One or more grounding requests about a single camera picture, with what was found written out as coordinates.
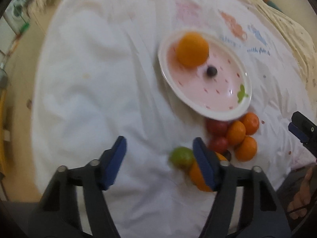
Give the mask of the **person's right hand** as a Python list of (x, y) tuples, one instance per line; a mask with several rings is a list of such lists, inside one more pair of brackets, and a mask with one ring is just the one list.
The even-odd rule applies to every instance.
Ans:
[(310, 194), (310, 180), (312, 179), (313, 170), (315, 167), (308, 169), (299, 191), (294, 195), (292, 202), (287, 207), (287, 211), (293, 211), (289, 214), (289, 217), (293, 220), (302, 218), (307, 214), (307, 206), (310, 203), (311, 194)]

